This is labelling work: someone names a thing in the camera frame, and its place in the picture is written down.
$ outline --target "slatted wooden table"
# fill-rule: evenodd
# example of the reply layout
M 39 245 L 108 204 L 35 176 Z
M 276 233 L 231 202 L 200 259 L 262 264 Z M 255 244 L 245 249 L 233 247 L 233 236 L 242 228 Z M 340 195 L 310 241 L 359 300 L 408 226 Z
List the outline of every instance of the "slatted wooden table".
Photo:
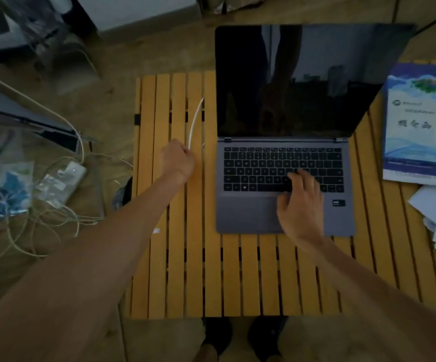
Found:
M 160 232 L 151 237 L 128 288 L 127 314 L 350 313 L 327 277 L 287 237 L 216 232 L 214 72 L 137 79 L 133 195 L 158 178 L 161 147 L 171 138 L 187 139 L 187 118 L 203 96 L 203 121 L 196 121 L 192 140 L 196 170 L 161 216 Z M 382 116 L 378 96 L 350 140 L 356 233 L 334 241 L 391 286 L 436 310 L 436 250 L 421 214 L 407 203 L 418 186 L 380 179 Z

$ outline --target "gray laptop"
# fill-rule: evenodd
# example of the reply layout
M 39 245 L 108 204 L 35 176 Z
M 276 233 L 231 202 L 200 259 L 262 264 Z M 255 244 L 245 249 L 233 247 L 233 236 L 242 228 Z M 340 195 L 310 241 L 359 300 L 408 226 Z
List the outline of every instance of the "gray laptop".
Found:
M 354 234 L 349 137 L 413 36 L 412 24 L 217 28 L 216 230 L 282 232 L 287 173 L 316 177 L 327 236 Z

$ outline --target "black shoe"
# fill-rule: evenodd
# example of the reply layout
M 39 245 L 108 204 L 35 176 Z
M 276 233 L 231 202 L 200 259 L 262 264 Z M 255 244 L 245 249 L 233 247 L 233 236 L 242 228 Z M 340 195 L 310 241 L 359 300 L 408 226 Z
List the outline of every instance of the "black shoe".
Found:
M 218 356 L 224 352 L 231 342 L 233 329 L 228 318 L 202 318 L 206 337 L 203 344 L 211 344 Z
M 287 316 L 258 316 L 248 331 L 248 342 L 261 362 L 270 356 L 280 356 L 278 337 L 287 321 Z

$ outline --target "laptop screen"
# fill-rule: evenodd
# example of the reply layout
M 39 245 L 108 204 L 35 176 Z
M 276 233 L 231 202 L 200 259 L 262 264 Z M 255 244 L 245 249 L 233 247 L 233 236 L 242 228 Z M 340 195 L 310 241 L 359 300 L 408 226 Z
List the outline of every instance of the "laptop screen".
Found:
M 413 24 L 227 25 L 215 32 L 220 137 L 350 137 Z

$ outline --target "laptop keyboard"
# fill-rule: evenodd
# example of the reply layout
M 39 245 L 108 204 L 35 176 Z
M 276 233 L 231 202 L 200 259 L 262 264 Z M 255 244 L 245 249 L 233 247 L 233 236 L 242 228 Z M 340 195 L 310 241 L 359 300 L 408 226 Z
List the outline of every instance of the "laptop keyboard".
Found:
M 343 193 L 342 149 L 225 147 L 224 190 L 291 192 L 289 172 L 308 171 L 324 193 Z

